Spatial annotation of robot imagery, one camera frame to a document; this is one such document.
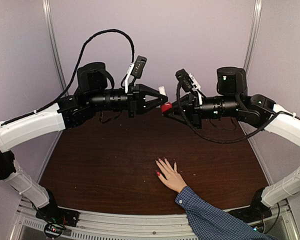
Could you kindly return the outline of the blue checked shirt forearm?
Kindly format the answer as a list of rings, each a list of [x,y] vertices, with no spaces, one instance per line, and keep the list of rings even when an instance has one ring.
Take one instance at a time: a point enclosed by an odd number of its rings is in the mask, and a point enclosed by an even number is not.
[[[188,224],[200,240],[276,239],[204,201],[188,186],[176,196],[175,203],[185,210]]]

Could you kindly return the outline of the red nail polish bottle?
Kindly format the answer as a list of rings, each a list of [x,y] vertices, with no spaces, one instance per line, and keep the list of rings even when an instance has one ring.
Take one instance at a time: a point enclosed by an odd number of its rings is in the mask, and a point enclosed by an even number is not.
[[[165,113],[173,107],[171,102],[164,103],[160,106],[161,112]]]

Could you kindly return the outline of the pale hand with long nails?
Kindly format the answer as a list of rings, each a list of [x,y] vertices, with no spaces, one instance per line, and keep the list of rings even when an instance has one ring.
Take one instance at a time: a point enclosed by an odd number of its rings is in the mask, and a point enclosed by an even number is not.
[[[156,165],[160,169],[157,171],[157,177],[159,180],[169,189],[177,192],[178,194],[182,192],[182,190],[187,186],[183,177],[178,173],[177,163],[174,162],[173,166],[170,162],[164,159],[156,159]]]

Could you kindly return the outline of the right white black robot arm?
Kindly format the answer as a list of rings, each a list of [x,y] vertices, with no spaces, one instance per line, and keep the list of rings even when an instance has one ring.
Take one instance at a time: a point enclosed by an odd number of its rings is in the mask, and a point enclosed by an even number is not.
[[[264,95],[249,96],[243,68],[221,67],[216,73],[218,95],[206,97],[193,74],[178,70],[175,74],[177,100],[162,106],[163,115],[187,125],[197,136],[212,143],[234,144],[267,131],[300,147],[300,117]],[[235,118],[254,127],[255,131],[233,140],[216,140],[198,132],[204,119],[223,117]]]

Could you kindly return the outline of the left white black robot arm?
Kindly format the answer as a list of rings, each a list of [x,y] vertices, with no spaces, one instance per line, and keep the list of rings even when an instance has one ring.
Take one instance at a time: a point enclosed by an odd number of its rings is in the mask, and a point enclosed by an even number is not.
[[[104,111],[127,111],[130,118],[142,115],[168,101],[164,87],[144,84],[115,88],[114,78],[103,62],[92,62],[75,71],[78,88],[43,110],[15,120],[0,122],[0,180],[28,198],[51,222],[62,218],[53,195],[32,180],[20,167],[12,148],[37,137],[76,128]]]

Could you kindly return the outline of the white nail polish cap brush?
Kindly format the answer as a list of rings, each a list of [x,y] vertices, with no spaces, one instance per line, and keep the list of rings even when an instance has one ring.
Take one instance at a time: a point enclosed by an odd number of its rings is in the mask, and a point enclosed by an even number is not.
[[[164,86],[160,86],[160,87],[158,88],[158,90],[159,90],[159,93],[160,93],[161,95],[164,95],[164,96],[167,95]]]

